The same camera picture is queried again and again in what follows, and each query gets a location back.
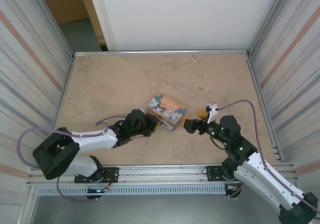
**striped side wall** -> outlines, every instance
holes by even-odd
[[[320,0],[286,0],[273,17],[254,69],[285,161],[320,199]]]
[[[19,135],[51,127],[72,61],[39,0],[0,0],[0,223],[15,223],[30,168],[16,153]],[[30,133],[24,157],[46,137]]]

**aluminum frame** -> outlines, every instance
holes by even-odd
[[[247,54],[245,49],[208,49],[208,50],[126,50],[76,52],[75,57],[87,56],[131,56],[131,55],[212,55],[212,54]]]
[[[63,90],[62,90],[61,100],[60,100],[58,108],[56,110],[55,119],[53,120],[52,125],[51,125],[52,128],[56,127],[56,125],[58,123],[58,120],[60,118],[60,114],[61,114],[61,111],[62,111],[62,106],[63,106],[63,104],[65,102],[65,98],[66,98],[66,94],[67,94],[67,90],[68,90],[68,86],[69,86],[69,82],[70,82],[70,78],[71,78],[71,74],[72,74],[72,71],[74,69],[74,66],[75,66],[75,59],[73,59],[71,65],[70,65],[68,74],[66,75],[66,80],[65,80],[65,83],[64,83],[64,86],[63,86]]]
[[[294,165],[290,162],[270,163],[284,178],[297,186],[298,178]],[[108,165],[118,167],[118,183],[114,186],[146,186],[146,185],[198,185],[199,187],[210,183],[236,184],[238,181],[208,182],[207,176],[202,173],[206,166],[220,166],[221,164],[183,164],[183,165]],[[53,187],[56,180],[46,180],[39,169],[32,169],[24,194],[19,224],[28,224],[32,218],[38,191],[43,187]],[[101,186],[101,184],[76,184],[74,175],[63,175],[60,178],[61,187]]]
[[[252,78],[253,85],[254,85],[254,88],[255,88],[255,92],[256,92],[256,95],[258,97],[258,101],[259,101],[259,104],[260,104],[260,107],[261,107],[261,110],[262,110],[262,114],[263,114],[264,121],[265,121],[265,124],[266,124],[266,129],[267,129],[267,131],[269,133],[269,137],[271,139],[271,143],[272,143],[272,145],[275,145],[276,148],[277,148],[278,155],[279,155],[279,160],[281,162],[284,162],[285,161],[284,160],[284,155],[283,155],[283,152],[282,152],[281,148],[279,148],[279,140],[278,140],[278,137],[277,137],[276,129],[275,129],[274,125],[273,125],[273,122],[272,122],[272,119],[271,119],[271,115],[270,115],[270,113],[268,111],[264,96],[262,94],[262,89],[261,89],[261,86],[260,86],[260,84],[258,82],[256,71],[255,71],[254,66],[252,64],[252,61],[251,61],[251,59],[249,57],[247,57],[246,62],[248,64],[248,67],[249,67],[249,70],[250,70],[250,74],[251,74],[251,78]]]

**tabletop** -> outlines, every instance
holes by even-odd
[[[186,117],[215,101],[218,107],[240,99],[253,102],[257,112],[258,134],[265,159],[275,155],[243,54],[179,55],[92,55],[75,59],[57,127],[71,132],[103,129],[95,126],[103,118],[126,116],[164,93],[187,107]],[[241,134],[257,146],[253,112],[248,103],[219,111],[234,115]],[[118,119],[110,120],[112,125]],[[114,149],[90,153],[103,165],[217,164],[227,158],[208,135],[187,133],[180,124],[174,131],[158,128],[151,137],[135,138]]]

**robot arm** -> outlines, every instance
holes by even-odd
[[[212,117],[218,114],[215,103],[208,103],[206,112],[207,117],[201,120],[186,118],[183,127],[188,133],[193,134],[198,130],[200,135],[208,134],[212,141],[215,139],[223,143],[228,156],[222,162],[224,175],[228,179],[238,179],[257,192],[279,213],[281,223],[311,222],[317,213],[301,199],[317,208],[317,197],[312,192],[304,193],[292,185],[266,160],[262,160],[263,155],[241,135],[241,127],[233,115],[223,116],[218,124]]]
[[[101,163],[94,156],[82,157],[80,154],[121,147],[137,135],[150,137],[160,123],[158,117],[134,109],[125,120],[117,121],[107,130],[82,133],[59,128],[58,131],[66,134],[51,134],[32,154],[48,180],[65,173],[89,177],[95,182],[102,177]]]
[[[223,143],[224,148],[220,149],[228,156],[222,162],[224,176],[228,180],[236,178],[255,190],[279,213],[282,224],[308,224],[317,215],[317,197],[311,192],[304,193],[273,169],[241,135],[241,127],[233,115],[223,116],[216,123],[217,104],[209,102],[205,108],[201,119],[186,118],[183,127],[191,134],[195,131],[208,134],[214,144],[214,140]],[[160,123],[158,117],[134,109],[125,120],[117,121],[107,130],[78,133],[60,128],[59,131],[67,134],[51,134],[32,154],[48,180],[65,173],[88,177],[91,183],[99,182],[103,176],[101,163],[94,156],[79,154],[117,148],[137,135],[150,137]]]

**white wall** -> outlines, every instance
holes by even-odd
[[[110,51],[249,49],[275,0],[93,0]]]

